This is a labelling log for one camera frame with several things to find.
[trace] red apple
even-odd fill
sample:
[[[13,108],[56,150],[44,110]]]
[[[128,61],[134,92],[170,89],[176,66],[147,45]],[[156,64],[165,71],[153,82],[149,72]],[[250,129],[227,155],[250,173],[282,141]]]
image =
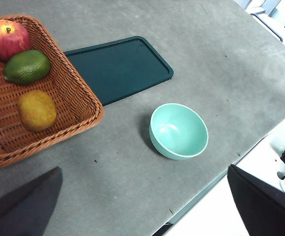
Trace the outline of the red apple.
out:
[[[29,33],[23,25],[0,20],[0,60],[8,61],[14,55],[30,48]]]

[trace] dark green tray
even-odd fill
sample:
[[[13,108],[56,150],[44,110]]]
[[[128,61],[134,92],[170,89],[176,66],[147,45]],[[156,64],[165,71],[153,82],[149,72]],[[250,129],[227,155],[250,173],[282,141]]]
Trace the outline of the dark green tray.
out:
[[[173,69],[140,36],[76,49],[65,54],[103,106],[173,76]]]

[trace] green avocado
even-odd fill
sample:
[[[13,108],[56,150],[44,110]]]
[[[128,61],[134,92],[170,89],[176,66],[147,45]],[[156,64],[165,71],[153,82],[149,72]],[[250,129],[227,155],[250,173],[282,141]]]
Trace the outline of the green avocado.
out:
[[[4,78],[19,84],[31,84],[48,74],[50,61],[41,51],[26,50],[14,55],[4,67]]]

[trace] brown woven basket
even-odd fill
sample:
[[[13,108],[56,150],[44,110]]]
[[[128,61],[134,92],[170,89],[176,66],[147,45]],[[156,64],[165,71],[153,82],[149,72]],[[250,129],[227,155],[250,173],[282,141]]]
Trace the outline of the brown woven basket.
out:
[[[46,77],[20,86],[4,79],[5,63],[0,61],[0,167],[3,167],[93,127],[101,121],[104,110],[39,20],[28,15],[1,16],[0,19],[21,23],[29,32],[32,48],[42,51],[52,66]],[[23,127],[16,109],[18,97],[33,89],[48,93],[57,109],[55,124],[36,133]]]

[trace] gray table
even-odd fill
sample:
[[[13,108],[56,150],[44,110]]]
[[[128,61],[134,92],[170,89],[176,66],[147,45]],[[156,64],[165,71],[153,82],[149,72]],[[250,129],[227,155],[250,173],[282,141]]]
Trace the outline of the gray table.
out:
[[[64,51],[146,37],[175,72],[106,106],[98,126],[0,169],[0,196],[63,169],[45,236],[149,236],[285,117],[285,47],[232,0],[0,0],[0,15],[14,13],[39,18]],[[152,147],[149,119],[167,102],[205,120],[200,156],[173,161]]]

